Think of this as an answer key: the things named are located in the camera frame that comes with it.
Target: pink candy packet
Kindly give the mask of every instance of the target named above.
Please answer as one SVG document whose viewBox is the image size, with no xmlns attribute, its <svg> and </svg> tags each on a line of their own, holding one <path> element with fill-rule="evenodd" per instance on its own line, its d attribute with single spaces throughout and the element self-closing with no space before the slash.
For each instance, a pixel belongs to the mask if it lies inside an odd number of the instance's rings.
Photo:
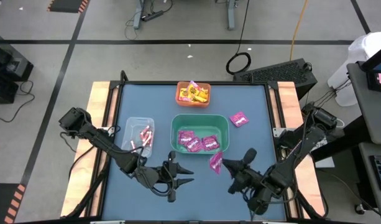
<svg viewBox="0 0 381 224">
<path fill-rule="evenodd" d="M 204 137 L 203 144 L 204 144 L 205 151 L 210 151 L 220 147 L 215 135 Z"/>
<path fill-rule="evenodd" d="M 242 111 L 240 111 L 240 112 L 236 113 L 235 115 L 231 116 L 230 120 L 233 122 L 233 124 L 236 127 L 240 127 L 243 124 L 248 123 L 248 121 L 249 121 L 248 118 L 245 116 L 245 114 Z"/>
<path fill-rule="evenodd" d="M 194 131 L 179 131 L 178 132 L 178 144 L 186 144 L 192 140 L 195 136 Z"/>
<path fill-rule="evenodd" d="M 221 173 L 223 152 L 218 152 L 209 159 L 209 167 L 215 171 L 215 173 Z"/>
<path fill-rule="evenodd" d="M 186 148 L 188 149 L 188 152 L 200 152 L 204 149 L 204 145 L 199 137 L 194 137 L 186 143 Z"/>
</svg>

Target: green container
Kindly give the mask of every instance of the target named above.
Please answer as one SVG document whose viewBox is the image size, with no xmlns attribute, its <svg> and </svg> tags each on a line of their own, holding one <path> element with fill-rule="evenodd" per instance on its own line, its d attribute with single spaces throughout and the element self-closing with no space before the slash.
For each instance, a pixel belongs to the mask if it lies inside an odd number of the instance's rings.
<svg viewBox="0 0 381 224">
<path fill-rule="evenodd" d="M 221 147 L 211 151 L 188 152 L 184 145 L 178 143 L 179 131 L 194 131 L 200 139 L 216 135 Z M 190 154 L 215 154 L 229 147 L 229 123 L 224 116 L 213 114 L 178 114 L 171 124 L 171 145 L 174 150 Z"/>
</svg>

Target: floor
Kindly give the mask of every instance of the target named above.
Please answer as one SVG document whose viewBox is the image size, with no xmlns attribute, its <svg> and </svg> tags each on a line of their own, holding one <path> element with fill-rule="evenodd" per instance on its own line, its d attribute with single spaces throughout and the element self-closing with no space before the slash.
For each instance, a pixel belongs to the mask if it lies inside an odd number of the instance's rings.
<svg viewBox="0 0 381 224">
<path fill-rule="evenodd" d="M 225 64 L 237 50 L 247 1 L 239 0 L 232 31 L 226 29 L 225 4 L 173 2 L 171 11 L 141 24 L 137 40 L 144 41 L 136 42 L 124 37 L 124 32 L 135 37 L 131 27 L 125 30 L 135 0 L 90 0 L 81 15 L 47 12 L 45 0 L 2 1 L 0 35 L 34 64 L 30 79 L 35 100 L 13 122 L 0 122 L 0 183 L 27 186 L 16 222 L 59 217 L 74 153 L 58 137 L 57 121 L 72 106 L 86 107 L 93 82 L 117 80 L 121 70 L 130 80 L 231 80 Z M 250 44 L 242 44 L 240 51 L 251 54 L 251 68 L 289 59 L 289 40 L 302 6 L 303 0 L 250 1 L 243 37 Z M 166 8 L 162 0 L 155 0 L 155 9 Z M 348 44 L 370 31 L 381 31 L 381 0 L 309 1 L 297 35 L 304 41 L 295 45 L 293 56 L 312 63 L 319 81 L 309 101 L 329 90 L 326 81 L 345 61 Z M 243 65 L 239 59 L 232 67 Z M 18 96 L 14 104 L 0 106 L 0 115 L 10 118 L 26 100 Z M 343 108 L 334 99 L 324 108 L 346 124 L 360 115 L 357 105 Z M 349 155 L 338 155 L 334 161 L 336 168 L 329 171 L 354 186 L 357 177 L 349 174 L 354 172 Z M 325 174 L 318 178 L 329 218 L 381 223 L 372 212 L 356 215 L 357 200 L 341 183 Z"/>
</svg>

